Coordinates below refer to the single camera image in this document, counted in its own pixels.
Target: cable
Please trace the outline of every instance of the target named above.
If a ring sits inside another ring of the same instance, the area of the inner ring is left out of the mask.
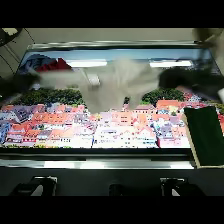
[[[15,56],[8,50],[8,48],[6,46],[3,46],[8,52],[9,54],[15,59],[15,61],[17,61],[17,63],[20,63],[16,58]]]
[[[35,44],[35,41],[34,41],[34,39],[32,38],[32,36],[30,35],[29,31],[28,31],[26,28],[24,28],[24,30],[26,30],[26,32],[28,33],[28,35],[29,35],[30,38],[32,39],[33,43]]]
[[[0,57],[1,57],[1,58],[5,61],[5,63],[10,67],[10,69],[11,69],[13,75],[14,75],[15,73],[14,73],[12,67],[10,66],[10,64],[5,60],[5,58],[4,58],[3,56],[0,55]]]

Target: town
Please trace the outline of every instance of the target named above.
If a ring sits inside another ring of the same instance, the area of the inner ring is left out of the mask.
[[[5,146],[71,148],[190,148],[181,116],[185,107],[209,106],[197,98],[158,100],[129,110],[90,114],[84,105],[6,105],[0,110]],[[218,118],[224,132],[224,115]]]

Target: television screen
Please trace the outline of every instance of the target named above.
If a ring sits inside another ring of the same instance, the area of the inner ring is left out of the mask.
[[[28,68],[39,71],[62,58],[73,70],[104,66],[117,58],[131,58],[167,69],[182,66],[195,69],[199,49],[110,49],[28,51],[18,74]],[[211,58],[207,50],[204,60]],[[214,75],[220,71],[214,62]],[[0,111],[0,143],[5,147],[37,148],[190,148],[181,116],[185,107],[214,105],[224,132],[224,107],[185,89],[157,89],[145,94],[129,110],[125,98],[122,110],[111,108],[91,114],[76,86],[43,89],[38,86]]]

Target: gray surface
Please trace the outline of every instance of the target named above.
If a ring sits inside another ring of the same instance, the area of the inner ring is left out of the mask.
[[[156,195],[154,188],[161,177],[189,178],[206,195],[224,196],[224,170],[67,170],[0,168],[0,195],[8,195],[19,183],[28,182],[32,176],[56,176],[56,195],[108,195],[111,183],[119,182],[130,194]]]

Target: red object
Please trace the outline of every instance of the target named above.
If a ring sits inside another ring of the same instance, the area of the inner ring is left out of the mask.
[[[58,61],[53,61],[48,65],[42,65],[36,71],[44,72],[44,71],[53,71],[53,70],[71,70],[72,67],[69,66],[62,58],[58,58]]]

